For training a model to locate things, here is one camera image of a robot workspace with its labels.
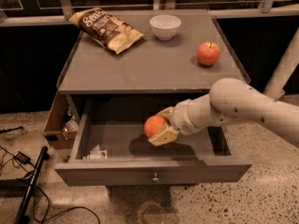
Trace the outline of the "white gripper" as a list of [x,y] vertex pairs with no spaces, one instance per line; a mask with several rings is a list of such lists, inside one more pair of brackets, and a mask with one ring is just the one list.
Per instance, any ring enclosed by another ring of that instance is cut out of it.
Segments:
[[155,135],[150,137],[148,141],[154,146],[161,146],[175,141],[178,134],[191,135],[198,133],[199,129],[192,123],[189,116],[190,99],[176,104],[174,107],[169,106],[157,113],[165,119],[169,119],[170,124],[165,124]]

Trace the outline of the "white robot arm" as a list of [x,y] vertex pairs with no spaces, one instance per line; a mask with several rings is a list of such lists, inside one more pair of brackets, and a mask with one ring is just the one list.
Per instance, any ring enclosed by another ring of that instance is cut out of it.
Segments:
[[299,147],[299,107],[279,100],[299,64],[293,48],[297,43],[295,35],[263,92],[244,81],[222,78],[211,86],[208,94],[161,111],[159,115],[166,118],[166,124],[149,142],[160,146],[176,140],[180,134],[190,135],[205,127],[222,127],[248,119]]

